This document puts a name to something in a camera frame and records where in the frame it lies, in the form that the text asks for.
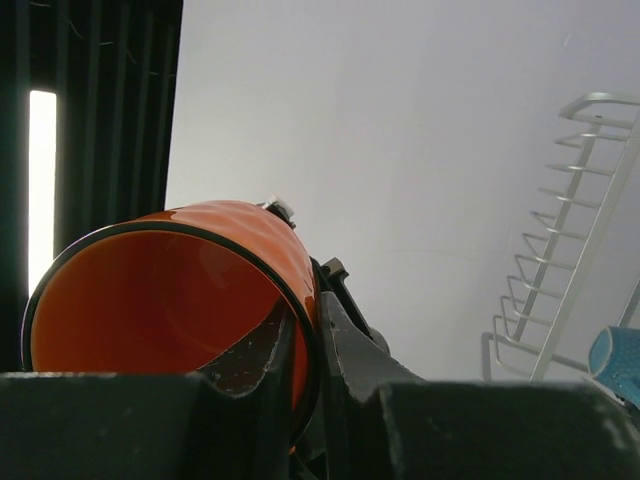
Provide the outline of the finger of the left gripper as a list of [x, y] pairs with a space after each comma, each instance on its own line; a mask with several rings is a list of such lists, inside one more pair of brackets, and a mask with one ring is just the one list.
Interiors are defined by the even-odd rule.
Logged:
[[389, 350], [389, 345], [384, 336], [378, 330], [368, 325], [348, 290], [346, 279], [349, 273], [346, 271], [343, 263], [336, 257], [331, 258], [324, 264], [320, 264], [314, 258], [311, 258], [311, 261], [320, 290], [333, 292], [354, 326], [381, 350]]

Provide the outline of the orange mug black handle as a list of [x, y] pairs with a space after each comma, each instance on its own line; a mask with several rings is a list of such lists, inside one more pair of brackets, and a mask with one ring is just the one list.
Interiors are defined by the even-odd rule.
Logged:
[[27, 371], [186, 373], [283, 303], [295, 320], [291, 437], [319, 395], [318, 286], [290, 224], [266, 205], [213, 200], [109, 225], [71, 243], [32, 292]]

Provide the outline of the blue speckled mug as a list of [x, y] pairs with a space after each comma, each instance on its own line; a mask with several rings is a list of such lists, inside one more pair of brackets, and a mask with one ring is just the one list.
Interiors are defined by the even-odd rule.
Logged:
[[639, 408], [639, 330], [606, 327], [588, 354], [590, 376]]

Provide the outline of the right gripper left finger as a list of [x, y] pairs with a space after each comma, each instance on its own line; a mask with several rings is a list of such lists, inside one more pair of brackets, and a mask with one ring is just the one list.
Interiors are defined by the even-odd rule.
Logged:
[[203, 371], [5, 374], [5, 479], [285, 479], [293, 317], [274, 311]]

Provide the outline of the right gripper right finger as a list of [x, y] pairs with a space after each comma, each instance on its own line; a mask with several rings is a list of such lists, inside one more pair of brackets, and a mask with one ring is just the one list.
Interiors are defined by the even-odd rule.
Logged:
[[584, 384], [426, 381], [319, 300], [332, 479], [635, 479], [639, 434]]

